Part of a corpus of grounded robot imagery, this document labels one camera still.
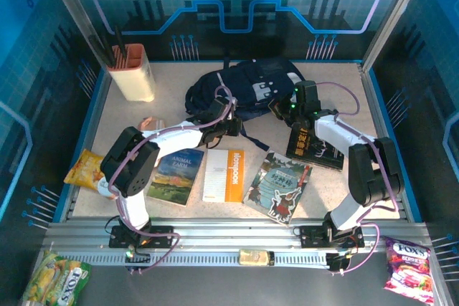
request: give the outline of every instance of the book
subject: book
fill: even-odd
[[[205,202],[242,202],[244,151],[208,150],[204,175]]]
[[[295,123],[292,126],[285,155],[289,158],[315,163],[326,168],[343,170],[344,154],[326,141],[311,135],[299,123]]]
[[[288,225],[312,169],[304,162],[270,151],[244,197],[244,204]]]
[[[186,206],[204,152],[185,149],[164,156],[147,196]]]

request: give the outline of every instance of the white table surface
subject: white table surface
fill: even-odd
[[[361,84],[357,64],[296,63],[303,76],[316,82],[332,81],[353,90],[361,103],[357,116],[343,118],[348,124],[366,134],[375,136],[375,129],[368,103]],[[166,126],[175,125],[189,117],[185,112],[185,93],[203,74],[222,68],[221,62],[153,63],[151,69],[156,81],[155,99],[152,102],[128,102],[118,86],[112,82],[103,114],[92,147],[92,152],[104,156],[124,128],[137,124],[145,117],[164,119]],[[354,100],[345,91],[331,86],[318,87],[322,108],[353,112]],[[267,114],[245,123],[247,134],[270,145],[271,149],[285,154],[290,128],[272,114]],[[241,149],[245,151],[245,190],[248,190],[260,167],[266,152],[260,150],[248,139],[223,137],[220,149]],[[146,197],[147,211],[152,217],[163,218],[262,218],[265,217],[244,204],[207,203],[202,201],[206,155],[199,169],[186,207],[175,206]],[[321,219],[327,211],[337,207],[348,193],[348,164],[344,160],[343,171],[313,165],[311,179],[294,218]],[[80,188],[73,216],[114,216],[115,202],[95,191]],[[397,219],[398,214],[374,210],[368,216],[373,219]]]

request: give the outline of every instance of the orange notebook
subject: orange notebook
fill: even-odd
[[[244,151],[208,150],[204,193],[206,202],[242,202]]]

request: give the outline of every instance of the pen holder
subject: pen holder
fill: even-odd
[[[107,70],[127,100],[151,102],[156,89],[153,73],[142,44],[127,44],[123,57],[119,46],[113,46],[116,66]]]

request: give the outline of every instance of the navy backpack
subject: navy backpack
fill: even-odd
[[[215,89],[224,85],[237,99],[235,115],[242,121],[250,120],[270,112],[268,104],[272,100],[292,94],[295,84],[304,80],[295,65],[283,57],[242,61],[231,67],[229,64],[230,60],[225,58],[222,70],[206,73],[189,88],[185,97],[187,113],[197,115],[207,110]],[[219,94],[226,96],[224,90]],[[243,127],[241,134],[258,147],[268,149],[264,143],[248,137]]]

